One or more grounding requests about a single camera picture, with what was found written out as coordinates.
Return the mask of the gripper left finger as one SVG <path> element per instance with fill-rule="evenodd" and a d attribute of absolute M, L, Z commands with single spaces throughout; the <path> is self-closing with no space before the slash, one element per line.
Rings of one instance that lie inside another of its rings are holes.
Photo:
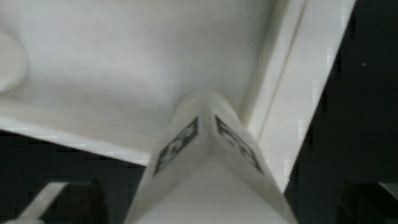
<path fill-rule="evenodd" d="M 7 224 L 110 224 L 99 180 L 50 182 Z"/>

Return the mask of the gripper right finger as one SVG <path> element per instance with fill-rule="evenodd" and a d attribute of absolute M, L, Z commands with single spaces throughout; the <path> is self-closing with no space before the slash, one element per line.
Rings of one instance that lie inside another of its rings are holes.
<path fill-rule="evenodd" d="M 357 183 L 345 186 L 336 224 L 398 224 L 398 183 Z"/>

